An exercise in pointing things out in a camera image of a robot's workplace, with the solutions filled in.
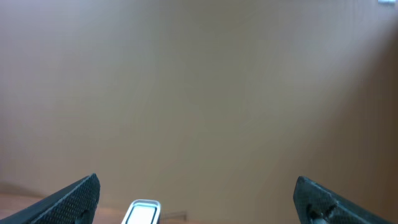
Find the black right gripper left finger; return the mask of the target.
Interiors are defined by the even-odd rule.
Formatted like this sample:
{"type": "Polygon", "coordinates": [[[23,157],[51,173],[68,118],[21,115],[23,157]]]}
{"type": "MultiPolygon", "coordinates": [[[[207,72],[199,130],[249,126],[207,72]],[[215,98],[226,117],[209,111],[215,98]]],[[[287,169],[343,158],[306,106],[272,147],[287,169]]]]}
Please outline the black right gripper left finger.
{"type": "Polygon", "coordinates": [[[1,224],[92,224],[100,200],[95,173],[1,219],[1,224]]]}

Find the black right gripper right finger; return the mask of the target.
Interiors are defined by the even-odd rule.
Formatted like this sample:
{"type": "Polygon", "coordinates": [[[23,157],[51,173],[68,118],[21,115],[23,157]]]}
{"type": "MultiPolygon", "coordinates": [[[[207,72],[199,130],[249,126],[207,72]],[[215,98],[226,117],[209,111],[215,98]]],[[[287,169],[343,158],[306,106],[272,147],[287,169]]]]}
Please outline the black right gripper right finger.
{"type": "Polygon", "coordinates": [[[304,176],[296,181],[293,201],[304,224],[391,224],[304,176]]]}

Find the white barcode scanner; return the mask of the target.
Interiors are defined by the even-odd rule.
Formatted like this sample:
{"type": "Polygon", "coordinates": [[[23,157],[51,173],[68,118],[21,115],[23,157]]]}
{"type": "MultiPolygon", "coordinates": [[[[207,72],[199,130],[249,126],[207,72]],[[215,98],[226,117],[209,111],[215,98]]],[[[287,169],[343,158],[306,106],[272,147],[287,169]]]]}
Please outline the white barcode scanner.
{"type": "Polygon", "coordinates": [[[159,224],[160,214],[160,202],[137,199],[130,204],[121,224],[159,224]]]}

